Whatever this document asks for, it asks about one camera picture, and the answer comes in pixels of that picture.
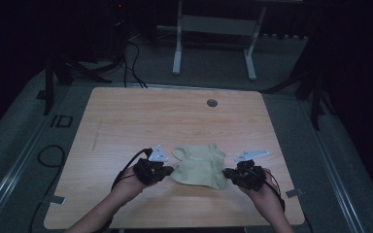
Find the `crumpled fabric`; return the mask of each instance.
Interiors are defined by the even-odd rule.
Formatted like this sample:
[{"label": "crumpled fabric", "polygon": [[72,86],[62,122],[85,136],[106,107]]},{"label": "crumpled fabric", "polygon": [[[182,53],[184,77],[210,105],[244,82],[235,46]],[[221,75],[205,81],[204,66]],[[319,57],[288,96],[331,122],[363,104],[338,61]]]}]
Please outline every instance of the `crumpled fabric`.
[{"label": "crumpled fabric", "polygon": [[179,183],[206,185],[216,189],[226,186],[222,173],[225,153],[216,144],[206,146],[186,145],[172,150],[181,161],[175,164],[171,178]]}]

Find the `table leg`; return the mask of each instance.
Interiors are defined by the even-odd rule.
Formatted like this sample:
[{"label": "table leg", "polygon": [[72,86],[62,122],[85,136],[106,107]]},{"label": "table leg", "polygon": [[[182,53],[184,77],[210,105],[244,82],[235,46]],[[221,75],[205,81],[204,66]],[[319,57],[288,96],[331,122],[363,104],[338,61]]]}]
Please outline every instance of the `table leg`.
[{"label": "table leg", "polygon": [[178,25],[177,25],[177,47],[175,48],[174,67],[172,68],[173,75],[179,75],[181,72],[181,58],[183,55],[183,46],[181,44],[181,38],[183,36],[182,28],[183,19],[183,1],[178,1]]},{"label": "table leg", "polygon": [[262,21],[265,16],[266,12],[266,7],[262,7],[258,21],[256,22],[255,28],[254,28],[254,33],[251,39],[251,44],[250,46],[244,50],[244,57],[245,57],[245,62],[247,64],[247,71],[248,71],[248,78],[251,81],[256,80],[256,74],[255,74],[255,68],[254,68],[254,62],[253,62],[253,51],[255,47],[255,42],[256,39],[258,38],[259,35],[259,30],[261,29]]}]

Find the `wire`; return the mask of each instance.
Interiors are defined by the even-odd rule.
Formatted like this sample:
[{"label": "wire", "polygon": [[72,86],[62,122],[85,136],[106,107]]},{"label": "wire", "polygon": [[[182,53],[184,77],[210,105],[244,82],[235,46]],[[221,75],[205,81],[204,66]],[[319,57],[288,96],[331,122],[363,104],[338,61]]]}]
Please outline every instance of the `wire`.
[{"label": "wire", "polygon": [[131,46],[135,47],[135,49],[136,49],[136,55],[135,55],[135,58],[132,62],[132,66],[131,66],[131,68],[128,68],[128,69],[131,72],[131,74],[133,75],[133,77],[135,78],[135,80],[138,82],[138,84],[142,88],[148,88],[147,84],[145,82],[143,82],[141,79],[139,79],[138,76],[135,73],[135,63],[136,63],[136,61],[138,60],[138,57],[139,57],[139,47],[136,44],[134,44],[130,41],[128,41],[127,43],[128,43],[128,45],[131,45]]},{"label": "wire", "polygon": [[256,175],[258,178],[260,178],[260,179],[262,179],[262,181],[267,185],[267,186],[269,186],[271,189],[272,189],[272,191],[274,191],[274,193],[275,193],[275,195],[277,195],[277,197],[279,198],[279,199],[281,199],[281,192],[278,192],[271,184],[269,184],[266,180],[264,180],[263,178],[261,178],[257,173],[255,173],[255,172],[253,172],[253,171],[251,171],[250,169],[246,169],[246,171],[247,172],[249,172],[249,173],[251,173],[251,174],[253,174],[253,175]]},{"label": "wire", "polygon": [[115,185],[117,185],[117,183],[118,182],[120,182],[121,180],[123,180],[123,179],[126,179],[126,178],[128,178],[128,177],[130,177],[130,176],[127,176],[127,177],[122,177],[123,176],[123,174],[125,173],[125,171],[126,171],[126,169],[128,169],[128,167],[132,164],[132,162],[141,154],[141,153],[143,153],[143,152],[146,152],[147,151],[147,149],[143,149],[143,150],[141,150],[141,151],[139,151],[139,152],[137,152],[132,158],[131,158],[131,160],[129,160],[129,162],[126,164],[126,166],[122,169],[122,171],[120,171],[119,172],[119,174],[117,175],[117,177],[115,178],[115,180],[114,180],[114,183],[112,184],[112,188],[111,188],[111,190],[112,189],[114,189],[114,187],[115,187]]},{"label": "wire", "polygon": [[307,218],[307,215],[305,215],[305,212],[304,212],[304,211],[302,211],[302,214],[304,214],[305,221],[307,222],[307,225],[308,225],[308,227],[310,228],[310,232],[311,232],[311,233],[314,233],[313,225],[311,225],[311,222],[310,222],[310,220]]},{"label": "wire", "polygon": [[[45,150],[48,150],[48,149],[51,149],[51,148],[57,148],[61,151],[61,161],[59,162],[59,164],[48,164],[46,162],[44,162],[42,160],[42,154]],[[36,206],[35,208],[35,211],[33,212],[33,215],[32,215],[32,218],[31,220],[29,221],[29,232],[32,232],[32,227],[33,227],[33,223],[35,221],[35,217],[39,211],[39,209],[41,208],[42,206],[42,203],[44,202],[44,199],[45,197],[48,195],[48,193],[50,192],[51,188],[53,187],[53,184],[56,182],[56,179],[58,178],[60,172],[62,171],[62,168],[63,166],[65,165],[65,162],[66,162],[66,154],[65,154],[65,150],[58,146],[58,145],[49,145],[45,148],[43,148],[42,150],[39,151],[38,153],[38,162],[44,166],[44,167],[49,167],[49,168],[58,168],[57,172],[56,172],[56,175],[53,177],[52,181],[51,181],[51,184],[47,187],[47,190],[45,191],[45,194],[44,196],[42,197],[42,199],[39,201],[38,205]]]},{"label": "wire", "polygon": [[278,185],[278,182],[277,182],[277,180],[275,179],[275,177],[274,176],[272,176],[272,174],[270,173],[270,172],[268,172],[267,170],[265,170],[265,169],[262,169],[264,172],[266,172],[266,173],[268,173],[271,177],[272,177],[272,179],[274,179],[274,182],[277,184],[277,188],[278,188],[278,193],[280,194],[280,196],[281,196],[281,190],[280,190],[280,186]]}]

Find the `tabletop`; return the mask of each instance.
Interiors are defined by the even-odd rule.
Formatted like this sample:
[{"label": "tabletop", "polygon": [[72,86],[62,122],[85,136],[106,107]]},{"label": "tabletop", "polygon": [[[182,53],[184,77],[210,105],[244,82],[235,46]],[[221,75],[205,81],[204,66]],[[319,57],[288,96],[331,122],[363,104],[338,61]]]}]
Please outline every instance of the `tabletop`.
[{"label": "tabletop", "polygon": [[[208,100],[217,103],[210,107]],[[269,168],[286,201],[292,225],[304,221],[262,95],[254,91],[96,87],[88,100],[55,196],[48,229],[65,229],[108,195],[118,172],[138,151],[161,145],[166,166],[179,160],[171,150],[216,144],[225,168],[243,150],[269,150],[254,160]],[[223,189],[177,183],[169,177],[122,207],[112,228],[223,227],[267,225],[251,200],[228,180]]]}]

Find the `cable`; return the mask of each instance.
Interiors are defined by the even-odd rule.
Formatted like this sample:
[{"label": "cable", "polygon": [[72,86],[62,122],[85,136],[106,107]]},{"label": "cable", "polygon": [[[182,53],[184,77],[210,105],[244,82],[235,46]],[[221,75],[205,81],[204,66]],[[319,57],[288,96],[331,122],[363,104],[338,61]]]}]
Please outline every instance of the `cable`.
[{"label": "cable", "polygon": [[281,196],[281,190],[280,190],[280,186],[278,185],[278,182],[277,182],[277,180],[275,179],[275,177],[274,176],[272,176],[272,174],[270,173],[270,172],[268,172],[267,170],[265,170],[265,169],[262,169],[264,172],[266,172],[266,173],[268,173],[271,177],[272,177],[272,179],[274,179],[274,182],[277,184],[277,188],[278,188],[278,193],[280,194],[280,196]]},{"label": "cable", "polygon": [[[45,150],[47,149],[51,149],[51,148],[57,148],[61,151],[61,161],[59,164],[48,164],[46,162],[44,162],[42,160],[42,154]],[[39,211],[39,209],[41,208],[42,206],[42,203],[45,199],[45,197],[48,195],[48,193],[50,192],[51,188],[53,187],[53,184],[56,182],[56,179],[58,178],[60,172],[62,171],[62,168],[63,166],[65,165],[65,162],[66,162],[66,154],[65,154],[65,150],[63,150],[62,147],[58,146],[58,145],[49,145],[45,148],[43,148],[42,150],[39,151],[38,153],[38,162],[44,166],[44,167],[49,167],[49,168],[58,168],[57,172],[56,172],[56,175],[53,177],[52,181],[51,181],[51,184],[47,187],[47,190],[45,191],[45,194],[44,196],[42,197],[41,201],[39,201],[39,204],[36,206],[35,208],[35,211],[33,212],[33,215],[32,215],[32,218],[31,220],[29,221],[29,230],[28,232],[32,232],[32,227],[33,227],[33,223],[35,221],[35,217]]]},{"label": "cable", "polygon": [[304,211],[302,211],[302,214],[304,214],[305,221],[307,222],[307,225],[308,225],[308,227],[310,228],[310,232],[311,232],[311,233],[314,233],[313,225],[311,225],[311,222],[310,222],[310,220],[307,218],[307,215],[305,215],[305,212],[304,212]]},{"label": "cable", "polygon": [[122,171],[120,171],[119,172],[119,174],[117,175],[117,177],[115,178],[115,180],[114,180],[114,183],[112,184],[112,188],[111,188],[111,190],[112,189],[114,189],[114,187],[115,187],[115,185],[117,185],[117,183],[118,182],[120,182],[120,181],[122,181],[123,179],[126,179],[126,178],[128,178],[128,177],[131,177],[131,176],[133,176],[133,175],[130,175],[130,176],[127,176],[127,177],[122,177],[123,176],[123,174],[125,173],[125,171],[126,171],[126,169],[128,169],[128,167],[132,164],[132,162],[141,154],[141,153],[143,153],[143,152],[146,152],[148,149],[143,149],[143,150],[141,150],[141,151],[139,151],[139,152],[137,152],[132,158],[131,158],[131,160],[129,160],[129,162],[126,164],[126,166],[122,169]]},{"label": "cable", "polygon": [[138,82],[138,84],[142,88],[144,88],[143,85],[142,85],[142,83],[141,83],[141,81],[139,79],[137,79],[137,77],[134,75],[134,73],[132,72],[132,70],[130,68],[128,68],[128,63],[126,61],[126,57],[125,56],[123,57],[123,63],[125,64],[125,70],[124,70],[124,73],[123,73],[123,85],[126,87],[126,76],[127,76],[128,70],[129,70],[129,73],[132,74],[132,76],[134,76],[134,78]]},{"label": "cable", "polygon": [[130,42],[130,41],[128,41],[127,43],[128,43],[128,45],[131,45],[131,46],[135,47],[135,49],[136,49],[136,55],[135,55],[135,58],[132,62],[132,66],[131,66],[131,68],[128,68],[128,69],[131,72],[131,74],[133,75],[133,77],[135,78],[135,80],[138,82],[138,84],[142,88],[148,88],[147,84],[145,82],[143,82],[141,79],[139,79],[138,76],[135,73],[135,63],[136,63],[136,61],[138,60],[138,57],[139,57],[139,47],[137,45],[135,45],[134,43]]}]

